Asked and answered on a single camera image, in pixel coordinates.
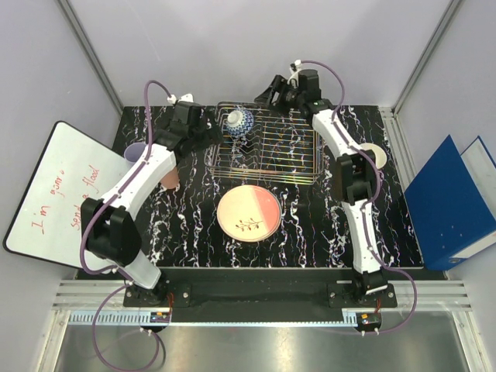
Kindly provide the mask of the pink and cream plate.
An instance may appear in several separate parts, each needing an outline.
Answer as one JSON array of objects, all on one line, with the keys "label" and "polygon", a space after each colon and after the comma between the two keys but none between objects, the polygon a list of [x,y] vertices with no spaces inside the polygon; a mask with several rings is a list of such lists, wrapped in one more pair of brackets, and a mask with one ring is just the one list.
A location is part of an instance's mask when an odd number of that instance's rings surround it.
[{"label": "pink and cream plate", "polygon": [[271,191],[247,184],[232,188],[221,197],[216,217],[229,237],[244,243],[258,243],[269,238],[266,217],[277,208],[281,209],[281,203]]}]

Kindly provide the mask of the blue and cream plate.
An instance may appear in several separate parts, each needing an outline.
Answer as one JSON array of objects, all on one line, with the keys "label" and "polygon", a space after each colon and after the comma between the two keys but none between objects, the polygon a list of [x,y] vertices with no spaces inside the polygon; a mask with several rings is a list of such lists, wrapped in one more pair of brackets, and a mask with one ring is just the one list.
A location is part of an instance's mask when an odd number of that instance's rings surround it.
[{"label": "blue and cream plate", "polygon": [[272,236],[280,228],[282,220],[281,209],[277,208],[269,212],[266,220],[268,236]]}]

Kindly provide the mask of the blue and white patterned bowl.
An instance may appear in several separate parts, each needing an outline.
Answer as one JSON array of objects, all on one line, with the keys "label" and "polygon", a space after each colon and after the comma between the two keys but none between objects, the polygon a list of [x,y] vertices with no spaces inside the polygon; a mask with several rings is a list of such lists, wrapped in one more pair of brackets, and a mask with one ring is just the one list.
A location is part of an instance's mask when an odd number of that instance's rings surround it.
[{"label": "blue and white patterned bowl", "polygon": [[238,108],[231,111],[226,119],[226,130],[232,138],[240,138],[247,135],[253,128],[254,116],[246,110]]}]

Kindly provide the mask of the lavender plastic cup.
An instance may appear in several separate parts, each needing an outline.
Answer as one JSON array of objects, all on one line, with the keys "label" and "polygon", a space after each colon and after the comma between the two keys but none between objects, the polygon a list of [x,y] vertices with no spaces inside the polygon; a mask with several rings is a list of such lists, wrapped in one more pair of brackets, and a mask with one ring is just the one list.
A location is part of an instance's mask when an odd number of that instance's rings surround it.
[{"label": "lavender plastic cup", "polygon": [[134,164],[142,156],[145,149],[146,149],[145,143],[132,143],[126,147],[123,153],[123,157],[127,162]]}]

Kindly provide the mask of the red floral ceramic bowl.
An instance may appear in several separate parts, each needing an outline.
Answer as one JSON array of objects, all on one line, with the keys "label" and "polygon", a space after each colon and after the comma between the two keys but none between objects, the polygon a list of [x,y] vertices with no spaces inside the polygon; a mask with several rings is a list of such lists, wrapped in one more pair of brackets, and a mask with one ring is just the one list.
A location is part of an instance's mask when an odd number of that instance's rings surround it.
[{"label": "red floral ceramic bowl", "polygon": [[388,156],[380,146],[374,143],[362,143],[361,147],[363,150],[372,150],[374,152],[375,164],[378,170],[381,170],[386,165]]}]

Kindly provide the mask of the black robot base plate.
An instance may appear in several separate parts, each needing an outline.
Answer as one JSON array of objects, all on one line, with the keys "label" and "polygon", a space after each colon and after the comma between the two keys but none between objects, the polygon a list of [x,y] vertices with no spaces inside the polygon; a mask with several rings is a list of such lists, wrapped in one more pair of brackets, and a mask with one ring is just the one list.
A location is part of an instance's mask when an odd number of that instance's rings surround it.
[{"label": "black robot base plate", "polygon": [[153,290],[125,292],[126,307],[187,308],[213,302],[301,301],[331,308],[396,308],[398,300],[388,276],[379,272],[360,277],[353,269],[334,268],[164,268]]}]

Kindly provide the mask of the pink plastic cup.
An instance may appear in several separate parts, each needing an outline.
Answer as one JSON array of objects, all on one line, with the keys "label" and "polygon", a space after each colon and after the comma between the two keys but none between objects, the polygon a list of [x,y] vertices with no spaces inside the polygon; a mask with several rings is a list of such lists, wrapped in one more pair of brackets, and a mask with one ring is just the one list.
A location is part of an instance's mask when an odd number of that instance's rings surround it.
[{"label": "pink plastic cup", "polygon": [[173,190],[180,184],[179,173],[176,167],[169,171],[161,180],[160,184],[167,190]]}]

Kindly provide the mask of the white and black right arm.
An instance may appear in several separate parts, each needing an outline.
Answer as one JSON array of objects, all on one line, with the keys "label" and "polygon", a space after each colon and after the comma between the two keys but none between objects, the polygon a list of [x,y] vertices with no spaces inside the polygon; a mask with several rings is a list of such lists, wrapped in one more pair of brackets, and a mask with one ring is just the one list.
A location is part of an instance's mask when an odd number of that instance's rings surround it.
[{"label": "white and black right arm", "polygon": [[275,75],[255,102],[282,114],[299,111],[330,149],[334,157],[334,199],[346,213],[353,247],[352,298],[361,307],[371,306],[388,287],[372,217],[381,190],[374,152],[365,150],[346,131],[338,117],[340,105],[322,97],[319,74],[314,69],[295,71],[288,79]]}]

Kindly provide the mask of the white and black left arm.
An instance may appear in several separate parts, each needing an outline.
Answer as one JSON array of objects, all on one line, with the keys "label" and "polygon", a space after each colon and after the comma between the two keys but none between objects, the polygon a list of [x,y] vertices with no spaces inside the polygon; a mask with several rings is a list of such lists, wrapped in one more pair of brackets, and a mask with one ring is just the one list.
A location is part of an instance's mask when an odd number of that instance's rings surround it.
[{"label": "white and black left arm", "polygon": [[136,216],[180,160],[222,142],[212,108],[180,100],[169,110],[166,126],[149,129],[143,153],[123,179],[99,199],[86,198],[81,204],[83,270],[91,275],[101,272],[88,267],[86,253],[105,260],[108,266],[104,269],[118,271],[130,284],[141,287],[140,297],[152,307],[166,301],[167,288],[160,269],[142,251]]}]

